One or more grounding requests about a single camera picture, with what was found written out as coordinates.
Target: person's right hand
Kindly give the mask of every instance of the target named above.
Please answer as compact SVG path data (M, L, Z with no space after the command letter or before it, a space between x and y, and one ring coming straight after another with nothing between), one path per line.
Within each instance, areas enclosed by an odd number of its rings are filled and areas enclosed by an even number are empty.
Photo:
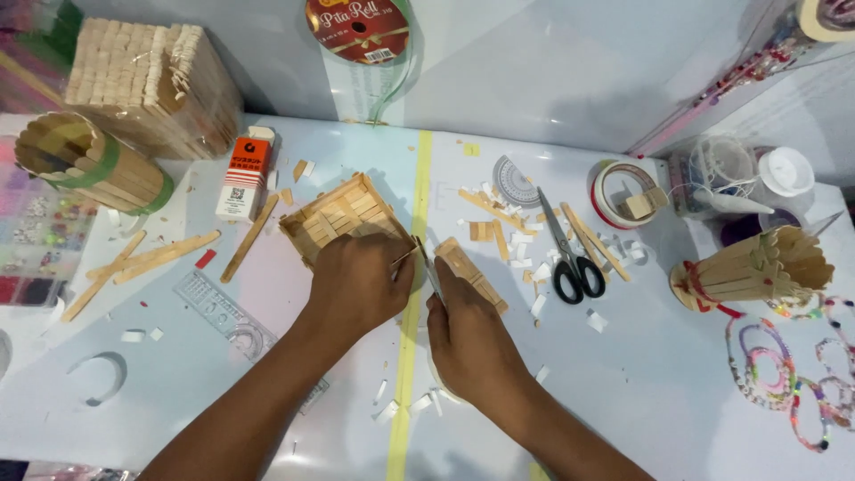
M435 264L445 307L436 294L427 300L433 363L454 394L489 416L504 394L526 389L534 379L496 308L442 258Z

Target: black scissors handle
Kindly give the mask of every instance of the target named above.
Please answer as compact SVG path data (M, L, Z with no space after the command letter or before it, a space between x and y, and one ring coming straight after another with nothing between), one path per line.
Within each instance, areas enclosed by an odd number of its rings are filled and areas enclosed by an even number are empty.
M579 256L576 258L576 265L579 268L579 274L567 263L567 261L559 261L555 266L555 275L552 277L552 282L555 284L555 290L558 292L558 297L564 302L572 305L579 304L587 295L591 299L597 299L605 294L605 279L603 273L600 272L597 265L589 258ZM594 279L596 279L597 290L593 290L586 271L591 271ZM561 285L561 277L566 277L573 289L573 297L569 297Z

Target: red paper scrap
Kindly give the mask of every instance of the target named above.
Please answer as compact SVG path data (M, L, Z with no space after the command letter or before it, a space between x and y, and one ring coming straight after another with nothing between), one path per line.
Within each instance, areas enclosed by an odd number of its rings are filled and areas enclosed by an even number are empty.
M196 262L197 269L204 269L208 262L211 261L212 258L216 255L216 251L214 249L208 249L205 251L205 254Z

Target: table surface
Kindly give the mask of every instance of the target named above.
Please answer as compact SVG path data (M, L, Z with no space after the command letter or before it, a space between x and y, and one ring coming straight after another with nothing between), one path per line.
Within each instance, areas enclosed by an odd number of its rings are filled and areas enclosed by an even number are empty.
M16 133L26 116L0 116L0 134ZM273 127L277 140L278 188L292 187L297 203L277 205L274 218L295 211L320 192L328 192L355 171L368 172L401 223L412 222L419 132L371 128L269 116L246 116L248 125ZM465 144L477 144L480 156L464 155ZM727 366L720 312L688 312L671 294L670 268L683 259L707 257L716 249L713 234L701 223L685 222L662 211L642 229L618 233L593 212L587 199L591 176L615 154L580 151L485 137L434 132L430 140L430 191L427 245L455 236L500 295L508 302L503 316L529 370L542 365L551 373L546 389L574 415L591 426L650 474L661 479L849 478L848 453L855 436L832 429L825 454L805 449L795 439L785 413L772 413L746 401ZM492 183L496 160L508 155L541 186L556 206L566 201L595 232L621 241L636 240L651 254L644 265L628 267L631 282L612 276L606 295L578 306L560 302L551 284L541 287L547 302L535 328L528 310L534 302L522 270L498 258L494 243L469 240L468 226L457 219L488 221L491 217L457 196L460 186ZM293 185L291 170L300 158L317 163L311 177ZM640 163L664 181L663 163ZM222 161L163 162L176 180L175 195L152 216L141 245L166 242L219 229L218 252L203 270L218 279L247 225L230 225L213 214L226 169ZM808 221L815 222L845 206L839 189L817 184ZM83 274L108 264L125 244L98 213L74 293L86 289ZM853 285L855 259L845 245L855 240L846 217L823 234L821 247L837 267L830 294L846 295ZM535 267L554 248L548 235L528 247ZM235 356L227 341L187 311L173 292L193 270L200 252L163 266L120 286L108 284L71 324L62 324L50 309L0 307L0 329L11 343L11 364L0 380L0 457L64 460L97 466L141 469L193 417L228 389L251 364ZM281 336L308 298L311 274L288 239L269 221L232 282L215 281L259 322ZM430 287L422 290L422 303ZM733 303L733 308L765 316L779 324L793 351L799 375L824 377L814 346L833 331L824 322L791 323L762 302ZM585 323L593 309L609 320L603 334ZM841 313L844 329L851 313ZM425 324L422 306L420 326ZM746 323L756 322L747 319ZM158 342L119 342L125 329L159 327ZM298 415L274 456L267 478L385 478L390 424L371 415L393 397L398 369L400 326L390 321L363 338L326 376L329 390L305 415ZM762 337L757 344L764 344ZM436 386L428 369L427 332L416 338L412 399ZM80 386L67 375L69 366L97 353L118 353L127 362L127 380L119 394L100 407L80 402ZM380 382L389 385L380 402ZM816 403L803 396L801 424L809 439L819 434ZM502 478L528 476L530 454L513 443L474 408L443 403L410 421L406 478Z

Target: forearm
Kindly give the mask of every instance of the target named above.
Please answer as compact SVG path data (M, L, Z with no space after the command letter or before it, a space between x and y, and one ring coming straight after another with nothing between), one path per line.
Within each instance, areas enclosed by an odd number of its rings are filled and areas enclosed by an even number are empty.
M502 413L488 416L563 481L652 479L533 379L509 396Z
M255 480L286 422L350 347L300 314L285 336L145 468L141 481Z

